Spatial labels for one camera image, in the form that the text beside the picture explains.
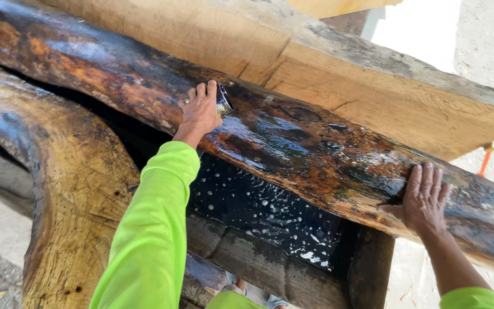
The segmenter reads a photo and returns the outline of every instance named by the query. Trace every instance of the left hand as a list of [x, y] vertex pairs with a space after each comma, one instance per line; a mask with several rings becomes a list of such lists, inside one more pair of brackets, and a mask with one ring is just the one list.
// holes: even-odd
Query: left hand
[[443, 171], [431, 162], [415, 165], [401, 206], [382, 205], [380, 209], [400, 219], [420, 237], [447, 233], [443, 209], [449, 201], [453, 186], [441, 184]]

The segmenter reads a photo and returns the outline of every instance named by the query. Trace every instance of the metal can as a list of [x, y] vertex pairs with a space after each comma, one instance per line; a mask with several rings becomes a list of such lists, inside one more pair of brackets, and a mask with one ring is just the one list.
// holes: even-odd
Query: metal can
[[224, 117], [234, 110], [234, 105], [228, 98], [228, 94], [224, 87], [218, 82], [216, 91], [216, 114], [219, 117]]

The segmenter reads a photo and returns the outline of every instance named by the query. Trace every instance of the ground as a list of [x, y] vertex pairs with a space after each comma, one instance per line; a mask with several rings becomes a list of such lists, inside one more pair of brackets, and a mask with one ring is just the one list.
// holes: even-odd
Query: ground
[[[404, 0], [371, 11], [362, 36], [494, 88], [494, 0]], [[453, 164], [476, 173], [483, 156], [479, 149]], [[494, 153], [486, 177], [494, 181]], [[0, 199], [0, 308], [19, 308], [31, 220], [12, 211], [8, 203]], [[494, 288], [494, 272], [477, 269]], [[387, 308], [438, 308], [438, 302], [425, 249], [398, 239]]]

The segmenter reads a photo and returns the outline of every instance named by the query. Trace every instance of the hand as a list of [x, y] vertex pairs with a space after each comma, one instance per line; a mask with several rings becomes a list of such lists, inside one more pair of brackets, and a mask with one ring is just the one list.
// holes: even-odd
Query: hand
[[431, 162], [411, 172], [402, 206], [383, 205], [384, 211], [403, 221], [405, 226], [420, 237], [428, 233], [447, 232], [443, 209], [451, 195], [450, 184], [441, 185], [443, 171], [434, 169]]
[[205, 133], [222, 125], [222, 118], [216, 115], [216, 81], [210, 80], [208, 84], [201, 83], [197, 88], [190, 89], [189, 103], [182, 100], [178, 102], [182, 108], [183, 121], [173, 140], [182, 141], [194, 149]]

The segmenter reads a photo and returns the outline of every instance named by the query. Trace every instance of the foot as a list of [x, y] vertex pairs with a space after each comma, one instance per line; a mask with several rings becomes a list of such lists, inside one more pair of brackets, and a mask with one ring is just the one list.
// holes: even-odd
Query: foot
[[247, 282], [243, 279], [236, 278], [232, 282], [233, 285], [237, 286], [243, 293], [245, 293], [245, 288], [247, 288]]
[[270, 298], [268, 298], [268, 301], [266, 302], [266, 308], [268, 309], [285, 309], [285, 307], [289, 303], [286, 302], [285, 300], [270, 294]]

